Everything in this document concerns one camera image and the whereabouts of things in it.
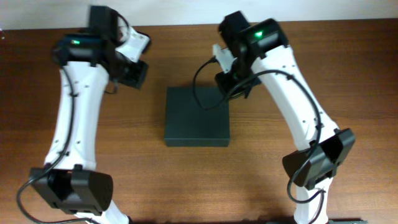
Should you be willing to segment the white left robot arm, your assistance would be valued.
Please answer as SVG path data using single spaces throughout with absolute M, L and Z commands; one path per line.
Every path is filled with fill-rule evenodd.
M 95 139 L 108 83 L 139 89 L 148 66 L 140 57 L 150 37 L 120 13 L 92 5 L 88 25 L 67 34 L 53 49 L 61 95 L 52 145 L 28 185 L 73 222 L 131 223 L 113 202 L 113 179 L 96 171 Z

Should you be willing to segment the black box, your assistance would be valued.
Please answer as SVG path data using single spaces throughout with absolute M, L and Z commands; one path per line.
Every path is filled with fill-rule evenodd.
M 227 147 L 229 104 L 200 108 L 190 87 L 169 87 L 165 107 L 164 141 L 168 147 Z

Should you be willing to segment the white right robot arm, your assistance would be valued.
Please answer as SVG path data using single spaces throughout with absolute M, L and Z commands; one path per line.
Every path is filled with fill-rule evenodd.
M 282 159 L 289 176 L 287 194 L 296 204 L 294 221 L 329 223 L 328 191 L 355 143 L 352 130 L 340 129 L 319 104 L 277 21 L 252 26 L 237 11 L 224 17 L 218 32 L 226 44 L 223 49 L 213 46 L 222 69 L 215 80 L 223 101 L 247 97 L 258 84 L 267 88 L 297 148 Z

